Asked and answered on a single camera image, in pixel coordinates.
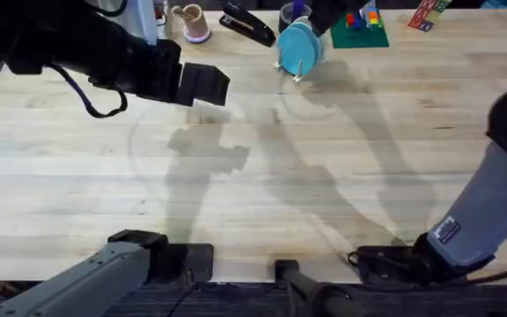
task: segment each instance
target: green lego baseplate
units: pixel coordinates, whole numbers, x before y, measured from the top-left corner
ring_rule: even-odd
[[[330,30],[334,48],[388,48],[383,18],[378,18],[378,25],[365,25],[354,28],[346,27],[345,16]]]

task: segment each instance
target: black stapler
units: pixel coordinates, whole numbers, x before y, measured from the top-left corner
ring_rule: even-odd
[[[222,26],[226,26],[268,48],[275,43],[273,30],[252,13],[228,1],[222,1],[222,7],[224,15],[219,20]]]

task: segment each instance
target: cup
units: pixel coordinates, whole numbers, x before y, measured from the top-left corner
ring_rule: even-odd
[[[279,33],[292,23],[292,5],[293,3],[288,3],[281,7],[281,11],[279,12]],[[308,17],[311,13],[312,9],[307,4],[303,4],[303,11],[300,13],[300,16]]]
[[[192,43],[202,43],[210,37],[210,29],[207,20],[204,17],[202,8],[198,4],[189,4],[183,8],[185,17],[183,21],[185,27],[183,34],[187,41]]]

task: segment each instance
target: sticker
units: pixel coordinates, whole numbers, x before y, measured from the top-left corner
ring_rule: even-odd
[[[461,230],[461,225],[451,216],[448,216],[444,221],[439,224],[439,227],[433,232],[434,237],[446,244]]]

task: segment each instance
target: wood grain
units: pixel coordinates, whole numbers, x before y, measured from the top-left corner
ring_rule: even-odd
[[[295,258],[315,279],[355,282],[345,252],[411,243],[448,210],[507,90],[507,10],[446,11],[429,33],[406,27],[412,13],[383,11],[390,48],[328,49],[295,86],[274,49],[208,12],[209,41],[176,41],[182,60],[231,78],[226,107],[129,97],[95,120],[52,70],[4,70],[0,280],[47,279],[131,228],[213,244],[217,281],[270,281],[273,260]],[[258,16],[276,29],[275,12]],[[99,109],[117,106],[75,78]],[[478,274],[502,269],[507,242]]]

